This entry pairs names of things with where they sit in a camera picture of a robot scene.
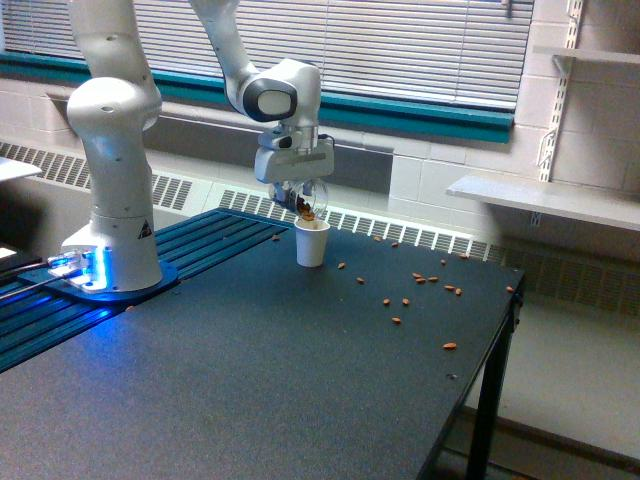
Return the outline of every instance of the shelf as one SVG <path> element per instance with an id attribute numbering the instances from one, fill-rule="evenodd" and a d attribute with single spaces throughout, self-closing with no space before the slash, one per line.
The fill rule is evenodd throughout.
<path id="1" fill-rule="evenodd" d="M 461 178 L 447 194 L 640 231 L 640 197 L 634 195 L 485 172 Z"/>
<path id="2" fill-rule="evenodd" d="M 38 167 L 34 167 L 28 163 L 16 162 L 15 160 L 0 157 L 0 182 L 38 175 L 41 172 L 42 170 Z"/>
<path id="3" fill-rule="evenodd" d="M 606 50 L 582 50 L 579 48 L 533 47 L 533 53 L 542 53 L 561 58 L 575 58 L 585 62 L 620 63 L 640 65 L 640 55 L 609 52 Z"/>

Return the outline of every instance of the window sill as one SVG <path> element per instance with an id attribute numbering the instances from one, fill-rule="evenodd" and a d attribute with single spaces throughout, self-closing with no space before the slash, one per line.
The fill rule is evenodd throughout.
<path id="1" fill-rule="evenodd" d="M 0 73 L 80 84 L 90 78 L 86 62 L 26 53 L 0 53 Z M 153 71 L 165 97 L 227 103 L 220 78 Z M 508 143 L 513 114 L 323 92 L 320 119 L 396 132 Z"/>

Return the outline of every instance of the black table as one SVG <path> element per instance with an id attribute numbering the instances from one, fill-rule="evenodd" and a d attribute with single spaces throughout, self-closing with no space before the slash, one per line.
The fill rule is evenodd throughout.
<path id="1" fill-rule="evenodd" d="M 303 269 L 287 232 L 0 375 L 0 472 L 427 477 L 486 362 L 468 470 L 482 478 L 522 278 L 337 231 L 326 267 Z"/>

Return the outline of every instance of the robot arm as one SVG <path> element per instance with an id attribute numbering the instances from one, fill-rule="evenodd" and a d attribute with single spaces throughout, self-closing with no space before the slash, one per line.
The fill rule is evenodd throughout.
<path id="1" fill-rule="evenodd" d="M 285 59 L 259 72 L 251 63 L 236 25 L 239 0 L 190 0 L 218 57 L 231 105 L 259 122 L 279 121 L 259 137 L 255 174 L 274 184 L 274 200 L 296 211 L 293 182 L 304 189 L 333 173 L 333 140 L 318 136 L 320 71 Z"/>
<path id="2" fill-rule="evenodd" d="M 90 223 L 63 243 L 87 272 L 72 280 L 88 293 L 133 291 L 162 273 L 153 235 L 151 169 L 142 132 L 162 100 L 138 37 L 132 0 L 69 0 L 74 39 L 92 79 L 67 106 L 91 173 Z M 64 265 L 51 272 L 64 274 Z"/>

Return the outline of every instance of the paper cup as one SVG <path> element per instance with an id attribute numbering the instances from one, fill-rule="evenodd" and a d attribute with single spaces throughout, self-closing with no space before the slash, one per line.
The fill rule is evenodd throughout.
<path id="1" fill-rule="evenodd" d="M 323 220 L 295 221 L 298 265 L 319 267 L 324 262 L 324 251 L 331 225 Z"/>

